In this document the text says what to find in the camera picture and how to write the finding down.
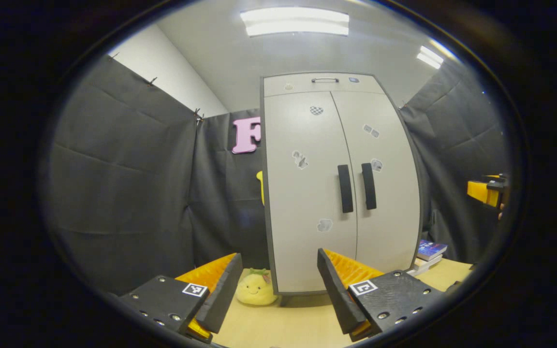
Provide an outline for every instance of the pineapple plush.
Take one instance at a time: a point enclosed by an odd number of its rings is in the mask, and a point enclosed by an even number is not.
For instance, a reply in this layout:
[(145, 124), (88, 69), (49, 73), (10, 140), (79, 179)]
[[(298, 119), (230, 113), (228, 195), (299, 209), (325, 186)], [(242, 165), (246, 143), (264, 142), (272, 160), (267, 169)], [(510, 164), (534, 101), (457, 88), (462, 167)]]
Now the pineapple plush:
[(276, 301), (269, 272), (251, 268), (249, 274), (238, 284), (236, 298), (243, 304), (260, 306)]

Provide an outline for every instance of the metal clip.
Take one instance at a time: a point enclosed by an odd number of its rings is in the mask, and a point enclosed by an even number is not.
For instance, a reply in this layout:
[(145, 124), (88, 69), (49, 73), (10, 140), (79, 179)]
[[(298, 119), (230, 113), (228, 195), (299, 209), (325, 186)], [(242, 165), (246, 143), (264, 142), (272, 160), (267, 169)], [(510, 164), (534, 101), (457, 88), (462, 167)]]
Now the metal clip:
[(154, 81), (156, 81), (157, 78), (158, 78), (158, 77), (154, 77), (154, 78), (152, 79), (152, 81), (150, 81), (150, 83), (148, 84), (148, 87), (153, 87), (153, 86), (154, 86), (153, 83), (154, 83)]
[(192, 114), (192, 116), (195, 116), (195, 119), (197, 120), (197, 126), (199, 126), (199, 122), (203, 122), (205, 117), (205, 113), (203, 113), (202, 116), (199, 116), (199, 110), (201, 110), (201, 108), (195, 109), (195, 113)]

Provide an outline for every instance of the cabinet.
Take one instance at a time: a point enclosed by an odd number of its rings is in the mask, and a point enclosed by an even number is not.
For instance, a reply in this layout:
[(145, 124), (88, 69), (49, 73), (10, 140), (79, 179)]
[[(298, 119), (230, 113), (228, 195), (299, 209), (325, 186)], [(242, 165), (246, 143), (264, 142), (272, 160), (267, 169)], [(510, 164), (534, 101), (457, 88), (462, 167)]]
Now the cabinet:
[(371, 75), (262, 78), (265, 217), (275, 293), (324, 291), (324, 247), (383, 272), (411, 266), (421, 228), (411, 146)]

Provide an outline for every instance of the table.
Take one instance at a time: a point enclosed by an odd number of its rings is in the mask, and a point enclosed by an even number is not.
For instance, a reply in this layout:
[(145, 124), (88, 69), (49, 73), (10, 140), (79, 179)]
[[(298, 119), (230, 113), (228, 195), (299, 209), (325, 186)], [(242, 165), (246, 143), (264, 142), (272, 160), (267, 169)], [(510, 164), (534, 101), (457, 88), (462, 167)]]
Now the table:
[[(416, 278), (446, 291), (470, 273), (471, 264), (442, 258)], [(240, 277), (248, 275), (245, 269)], [(269, 306), (251, 306), (232, 299), (213, 342), (230, 348), (342, 348), (352, 344), (341, 332), (328, 295), (292, 297), (281, 307), (280, 297)]]

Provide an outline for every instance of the black door handle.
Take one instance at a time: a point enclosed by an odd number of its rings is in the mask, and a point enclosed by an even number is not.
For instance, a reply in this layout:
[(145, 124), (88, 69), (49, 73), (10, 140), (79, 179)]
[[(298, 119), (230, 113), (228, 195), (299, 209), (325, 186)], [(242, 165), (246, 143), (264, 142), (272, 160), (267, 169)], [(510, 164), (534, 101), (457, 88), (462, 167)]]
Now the black door handle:
[(362, 163), (362, 179), (365, 181), (365, 197), (367, 210), (378, 207), (375, 199), (375, 183), (373, 181), (373, 168), (371, 163)]
[(350, 181), (350, 168), (347, 164), (337, 166), (338, 184), (341, 187), (341, 204), (343, 212), (353, 212), (354, 203), (352, 201), (352, 182)]

